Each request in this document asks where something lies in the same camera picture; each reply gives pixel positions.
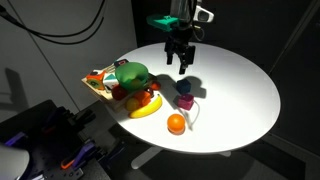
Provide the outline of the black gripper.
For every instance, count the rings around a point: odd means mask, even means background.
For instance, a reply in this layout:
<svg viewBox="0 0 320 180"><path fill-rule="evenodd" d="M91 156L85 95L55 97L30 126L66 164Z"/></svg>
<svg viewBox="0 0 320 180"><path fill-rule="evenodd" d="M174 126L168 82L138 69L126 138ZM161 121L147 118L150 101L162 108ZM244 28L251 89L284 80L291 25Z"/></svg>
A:
<svg viewBox="0 0 320 180"><path fill-rule="evenodd" d="M187 28L185 30L174 29L170 32L170 35L165 43L164 51L167 54L167 64L171 65L173 61L173 54L180 53L180 69L179 74L185 73L189 65L194 62L195 46L189 45L189 40L193 35L193 30Z"/></svg>

